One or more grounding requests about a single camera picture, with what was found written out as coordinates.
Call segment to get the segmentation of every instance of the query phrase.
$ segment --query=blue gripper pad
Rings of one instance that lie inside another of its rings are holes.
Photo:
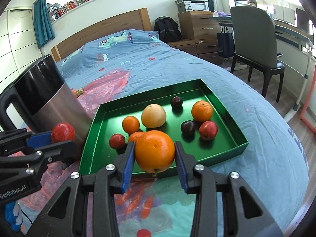
[[[30,139],[26,141],[26,144],[28,147],[32,147],[33,149],[50,145],[52,144],[51,135],[52,135],[52,132],[33,134],[30,137]]]
[[[123,180],[122,180],[122,187],[121,187],[123,193],[127,191],[131,183],[133,167],[134,167],[134,162],[135,162],[135,159],[134,159],[135,143],[129,142],[126,148],[126,151],[127,150],[129,150],[129,154],[128,154],[125,167],[123,170]]]
[[[182,189],[184,190],[185,193],[187,193],[189,186],[188,186],[188,178],[184,166],[184,162],[181,156],[181,151],[180,149],[183,150],[182,144],[180,142],[175,142],[174,143],[175,149],[176,149],[176,166],[177,166],[177,172],[179,175],[179,180]]]

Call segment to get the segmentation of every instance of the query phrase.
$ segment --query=black tote bag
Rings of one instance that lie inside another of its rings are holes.
[[[218,56],[223,58],[233,57],[235,54],[235,42],[233,39],[233,34],[228,32],[228,28],[222,28],[221,33],[217,33],[218,41]]]

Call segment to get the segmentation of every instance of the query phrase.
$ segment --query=red apple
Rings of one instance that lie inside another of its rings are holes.
[[[199,129],[201,139],[204,141],[213,140],[217,135],[217,132],[218,127],[216,123],[212,120],[204,122]]]
[[[109,145],[116,150],[123,148],[125,145],[125,137],[121,134],[114,134],[109,139]]]
[[[58,123],[52,130],[52,143],[61,141],[74,141],[76,137],[75,129],[68,123]]]

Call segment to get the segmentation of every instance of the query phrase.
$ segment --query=printer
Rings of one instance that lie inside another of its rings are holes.
[[[209,11],[209,0],[176,0],[178,11]]]

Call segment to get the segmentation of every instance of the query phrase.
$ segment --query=orange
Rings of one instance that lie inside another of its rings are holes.
[[[144,133],[135,146],[135,160],[148,173],[166,171],[175,157],[172,139],[164,132],[151,130]]]
[[[156,128],[162,126],[167,118],[167,114],[159,104],[150,104],[142,112],[142,123],[145,127]]]
[[[213,106],[206,101],[196,102],[191,109],[192,117],[199,122],[206,122],[213,116]]]
[[[134,141],[137,142],[138,139],[144,134],[145,132],[135,132],[131,134],[128,138],[128,141]]]
[[[122,127],[123,130],[128,134],[133,134],[139,130],[139,121],[134,116],[128,116],[123,119]]]

